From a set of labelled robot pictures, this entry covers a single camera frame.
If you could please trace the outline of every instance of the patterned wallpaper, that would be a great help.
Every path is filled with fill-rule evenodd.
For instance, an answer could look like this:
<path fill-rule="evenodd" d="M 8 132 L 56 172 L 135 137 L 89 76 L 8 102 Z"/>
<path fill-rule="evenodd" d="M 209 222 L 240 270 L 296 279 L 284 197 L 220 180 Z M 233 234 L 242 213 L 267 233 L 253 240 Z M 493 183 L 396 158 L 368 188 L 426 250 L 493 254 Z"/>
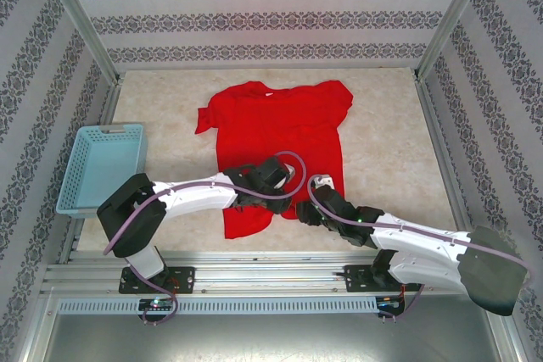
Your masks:
<path fill-rule="evenodd" d="M 468 215 L 543 265 L 543 0 L 470 0 L 427 86 Z M 514 318 L 543 360 L 543 280 Z"/>
<path fill-rule="evenodd" d="M 119 71 L 415 68 L 451 0 L 81 0 Z"/>
<path fill-rule="evenodd" d="M 55 214 L 77 130 L 108 84 L 59 0 L 0 0 L 0 361 L 17 354 L 44 265 L 68 218 Z"/>

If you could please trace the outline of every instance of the basket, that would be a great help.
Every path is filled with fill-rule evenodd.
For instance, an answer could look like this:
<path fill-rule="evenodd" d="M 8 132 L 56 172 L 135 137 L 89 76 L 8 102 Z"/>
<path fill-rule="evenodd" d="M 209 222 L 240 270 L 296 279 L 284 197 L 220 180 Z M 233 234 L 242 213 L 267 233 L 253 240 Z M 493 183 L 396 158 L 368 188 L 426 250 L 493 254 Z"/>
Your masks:
<path fill-rule="evenodd" d="M 57 212 L 96 216 L 98 207 L 126 180 L 143 172 L 147 138 L 143 126 L 86 126 L 77 131 L 60 188 Z"/>

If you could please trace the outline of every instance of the gray floor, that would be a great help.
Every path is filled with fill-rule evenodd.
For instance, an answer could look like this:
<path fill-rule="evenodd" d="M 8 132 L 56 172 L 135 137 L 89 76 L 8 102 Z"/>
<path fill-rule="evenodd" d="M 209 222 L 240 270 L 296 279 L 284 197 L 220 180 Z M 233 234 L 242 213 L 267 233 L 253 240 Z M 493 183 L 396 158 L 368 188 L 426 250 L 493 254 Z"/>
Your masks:
<path fill-rule="evenodd" d="M 405 320 L 374 315 L 61 315 L 49 362 L 485 362 L 499 360 L 481 309 L 468 299 L 423 298 Z"/>

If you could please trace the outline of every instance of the red t-shirt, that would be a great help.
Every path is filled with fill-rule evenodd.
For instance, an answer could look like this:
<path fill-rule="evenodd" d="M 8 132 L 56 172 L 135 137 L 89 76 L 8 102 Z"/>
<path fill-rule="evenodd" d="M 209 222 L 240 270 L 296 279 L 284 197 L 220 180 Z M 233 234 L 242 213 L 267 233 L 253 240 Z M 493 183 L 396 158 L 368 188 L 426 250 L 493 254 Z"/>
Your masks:
<path fill-rule="evenodd" d="M 337 127 L 347 115 L 352 94 L 340 81 L 316 86 L 271 89 L 262 82 L 247 82 L 217 93 L 207 108 L 199 109 L 196 134 L 218 129 L 219 171 L 244 164 L 259 165 L 282 150 L 297 153 L 307 166 L 307 176 L 329 174 L 343 196 L 343 163 Z M 290 192 L 301 179 L 294 157 L 281 156 L 296 174 L 286 186 Z M 309 199 L 304 186 L 293 197 L 284 218 L 296 219 L 295 204 Z M 224 209 L 225 237 L 246 237 L 266 229 L 273 213 L 260 207 Z"/>

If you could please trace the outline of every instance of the beige table surface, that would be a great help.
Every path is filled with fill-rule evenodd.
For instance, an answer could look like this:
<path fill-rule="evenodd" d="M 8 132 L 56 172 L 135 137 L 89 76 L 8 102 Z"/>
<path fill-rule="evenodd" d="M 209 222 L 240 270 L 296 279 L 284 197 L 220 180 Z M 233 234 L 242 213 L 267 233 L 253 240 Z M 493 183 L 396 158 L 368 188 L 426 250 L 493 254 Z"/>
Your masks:
<path fill-rule="evenodd" d="M 406 220 L 454 230 L 409 69 L 129 71 L 114 123 L 143 123 L 150 180 L 207 177 L 217 172 L 216 129 L 194 135 L 198 107 L 206 106 L 217 92 L 246 81 L 287 88 L 326 80 L 341 80 L 354 95 L 339 127 L 347 199 L 355 206 L 370 205 Z M 165 221 L 153 243 L 160 250 L 206 252 L 360 250 L 324 227 L 278 215 L 251 237 L 227 240 L 223 228 L 221 211 L 202 211 Z M 86 220 L 77 250 L 101 251 L 106 244 L 98 220 Z"/>

